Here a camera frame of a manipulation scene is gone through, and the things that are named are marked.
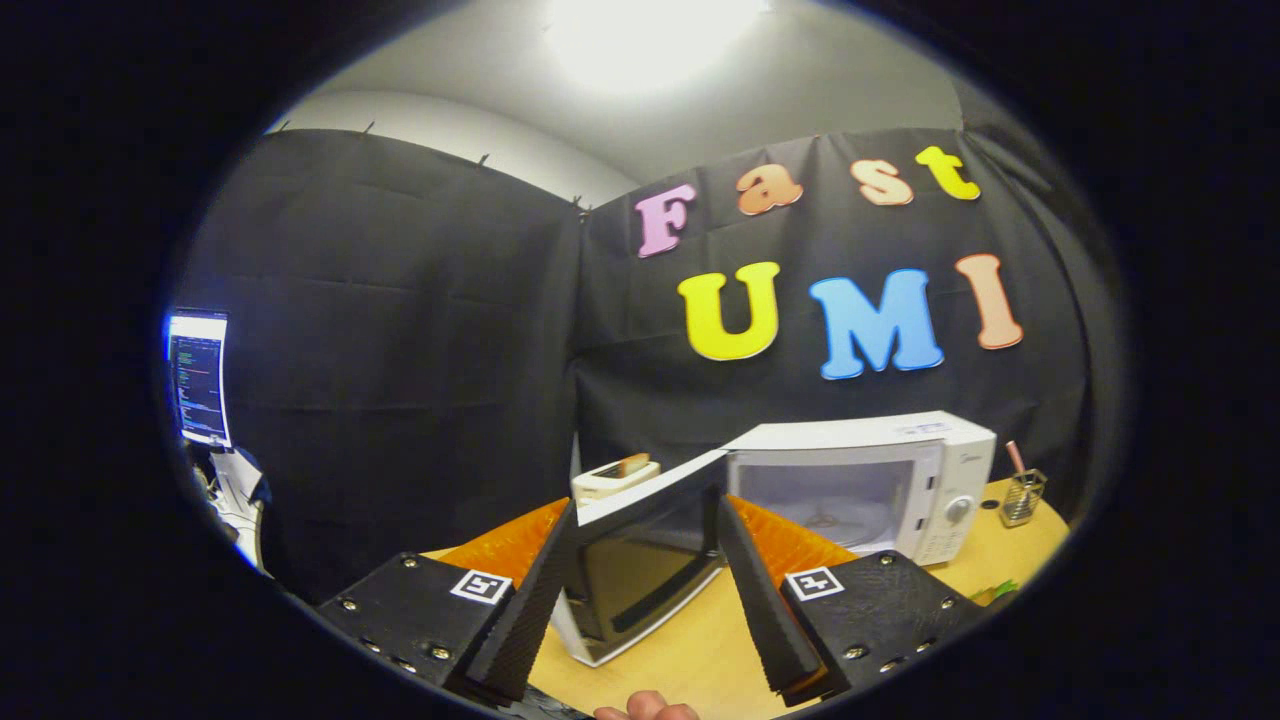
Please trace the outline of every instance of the black curtain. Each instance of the black curtain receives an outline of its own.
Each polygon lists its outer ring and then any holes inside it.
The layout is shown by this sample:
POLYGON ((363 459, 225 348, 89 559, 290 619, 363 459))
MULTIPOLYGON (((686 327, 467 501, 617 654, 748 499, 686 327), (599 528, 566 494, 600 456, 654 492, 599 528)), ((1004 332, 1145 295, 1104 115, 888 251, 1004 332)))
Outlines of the black curtain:
MULTIPOLYGON (((759 423, 941 409, 1016 439, 1070 518, 1115 446, 1097 418, 1119 388, 1091 380, 1114 350, 1112 281, 1091 261, 1101 234, 1061 173, 993 132, 769 145, 585 219, 541 190, 407 142, 261 138, 210 208, 177 302, 230 314, 232 436, 275 496, 268 568, 319 602, 394 552, 470 539, 567 493, 575 429, 585 468, 639 451, 671 468, 759 423), (978 200, 948 196, 915 163, 931 145, 961 158, 978 200), (914 200, 867 201, 850 176, 859 159, 896 165, 914 200), (735 183, 769 163, 804 193, 748 217, 735 183), (680 245, 637 258, 635 204, 686 182, 698 197, 680 245), (974 293, 954 265, 979 252, 1002 263, 1025 333, 1016 346, 978 345, 974 293), (676 286, 726 274, 724 325, 741 331, 750 316, 733 274, 765 260, 781 265, 773 345, 746 360, 699 356, 676 286), (826 323, 809 286, 847 277, 879 302, 904 268, 928 274, 943 363, 823 379, 826 323)), ((993 478, 1010 471, 997 454, 993 478)))
MULTIPOLYGON (((1079 290, 1064 255, 1079 264, 1075 228, 1057 214, 1062 187, 1053 177, 1029 201, 1010 178, 1016 155, 965 131, 892 129, 795 140, 742 152, 650 183, 590 213, 582 243, 584 273, 575 328, 575 379, 584 468, 637 451, 666 466, 684 462, 760 423, 864 418, 947 410, 991 428, 1002 443, 1016 439, 1027 461, 1051 479, 1047 500, 1070 516, 1093 469, 1082 433, 1089 418, 1088 342, 1079 290), (957 155, 978 183, 975 201, 948 196, 914 159, 937 145, 957 155), (892 163, 913 191, 904 206, 878 206, 859 193, 850 164, 892 163), (748 217, 735 183, 759 165, 783 165, 804 187, 792 205, 748 217), (689 183, 686 227, 673 250, 639 258, 640 200, 689 183), (1019 345, 983 350, 974 292, 956 260, 980 252, 1000 258, 1000 277, 1019 345), (691 347, 677 284, 695 274, 723 273, 724 327, 750 324, 746 291, 733 279, 742 265, 781 265, 774 278, 780 331, 754 357, 712 361, 691 347), (893 270, 928 275, 925 295, 945 360, 936 368, 874 372, 828 380, 820 305, 809 287, 846 277, 878 304, 893 270)), ((1106 288, 1085 288, 1105 292, 1106 288)), ((1108 388, 1092 388, 1107 392, 1108 388)), ((997 454, 993 479, 1010 462, 997 454)))
POLYGON ((326 600, 567 492, 577 211, 384 137, 262 137, 177 304, 230 315, 230 432, 274 493, 268 569, 326 600))

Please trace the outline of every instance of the mesh pen cup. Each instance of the mesh pen cup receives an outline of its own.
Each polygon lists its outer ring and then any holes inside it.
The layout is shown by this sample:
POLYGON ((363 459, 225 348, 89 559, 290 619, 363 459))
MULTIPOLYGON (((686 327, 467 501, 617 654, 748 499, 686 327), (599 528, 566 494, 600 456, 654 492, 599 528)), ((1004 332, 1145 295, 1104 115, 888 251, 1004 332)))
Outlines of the mesh pen cup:
POLYGON ((1009 493, 1000 505, 1000 521, 1006 528, 1016 528, 1030 523, 1039 498, 1044 495, 1044 483, 1048 479, 1037 469, 1016 473, 1009 482, 1009 493))

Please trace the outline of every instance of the foam letter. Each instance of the foam letter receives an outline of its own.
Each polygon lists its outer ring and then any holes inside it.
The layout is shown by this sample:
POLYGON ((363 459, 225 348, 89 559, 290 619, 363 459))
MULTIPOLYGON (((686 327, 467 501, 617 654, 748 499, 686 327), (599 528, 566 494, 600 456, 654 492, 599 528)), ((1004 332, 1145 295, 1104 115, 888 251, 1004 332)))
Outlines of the foam letter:
POLYGON ((897 338, 893 365, 899 370, 923 370, 942 364, 942 348, 933 340, 933 323, 924 300, 929 278, 923 270, 895 270, 884 279, 877 310, 849 278, 827 278, 809 287, 827 316, 827 346, 831 359, 822 366, 828 380, 856 378, 863 361, 854 356, 854 341, 876 372, 888 366, 888 354, 897 338))
POLYGON ((963 168, 964 163, 955 155, 947 155, 937 145, 931 145, 915 156, 915 161, 929 168, 933 179, 938 181, 942 190, 957 200, 977 200, 982 190, 977 183, 965 182, 956 168, 963 168))
POLYGON ((877 205, 906 205, 915 199, 911 186, 899 179, 897 168, 884 160, 859 160, 849 167, 849 174, 863 183, 863 197, 877 205))
POLYGON ((782 165, 760 165, 737 178, 737 209, 748 215, 759 215, 781 205, 800 200, 804 187, 791 179, 782 165))
POLYGON ((773 293, 773 275, 777 263, 753 263, 739 268, 735 278, 746 284, 746 299, 751 307, 751 327, 745 332, 724 332, 721 315, 719 290, 724 275, 707 273, 680 283, 676 292, 685 297, 685 320, 689 327, 689 345, 694 352, 709 360, 742 360, 764 352, 778 337, 778 301, 773 293))
POLYGON ((685 222, 689 219, 685 202, 692 201, 694 197, 698 197, 694 186, 685 183, 636 202, 636 210, 640 211, 640 223, 644 228, 644 243, 640 245, 641 258, 666 252, 680 245, 680 238, 669 232, 667 225, 677 231, 684 229, 685 222))
POLYGON ((1000 282, 1000 258, 991 254, 969 255, 956 260, 956 269, 969 278, 973 295, 978 299, 978 314, 982 315, 982 332, 978 345, 986 350, 1012 347, 1023 341, 1023 327, 1014 322, 1005 297, 1005 286, 1000 282))

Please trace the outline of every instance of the letter m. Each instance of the letter m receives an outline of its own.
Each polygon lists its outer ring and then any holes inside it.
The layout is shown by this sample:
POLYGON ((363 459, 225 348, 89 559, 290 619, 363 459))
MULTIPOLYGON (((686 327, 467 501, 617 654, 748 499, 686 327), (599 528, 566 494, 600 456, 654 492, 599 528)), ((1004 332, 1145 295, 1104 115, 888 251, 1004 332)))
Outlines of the letter m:
POLYGON ((929 277, 923 270, 890 273, 877 310, 849 278, 827 278, 809 287, 827 318, 827 347, 831 359, 822 366, 828 380, 856 378, 863 361, 854 355, 854 342, 877 373, 888 366, 893 341, 899 370, 923 370, 942 364, 942 348, 933 340, 933 323, 924 300, 929 277))

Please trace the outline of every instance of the finger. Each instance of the finger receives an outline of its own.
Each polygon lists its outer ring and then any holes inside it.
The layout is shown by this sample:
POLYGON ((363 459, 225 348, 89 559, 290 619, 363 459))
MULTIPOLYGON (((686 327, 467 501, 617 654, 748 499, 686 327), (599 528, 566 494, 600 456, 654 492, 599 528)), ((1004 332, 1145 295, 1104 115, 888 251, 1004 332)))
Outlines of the finger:
POLYGON ((699 717, 692 707, 680 703, 663 707, 653 720, 699 720, 699 717))
POLYGON ((595 720, 631 720, 626 712, 617 707, 596 707, 591 715, 595 716, 595 720))
POLYGON ((627 698, 627 715, 631 720, 654 720, 663 707, 667 707, 667 701, 658 691, 640 691, 627 698))

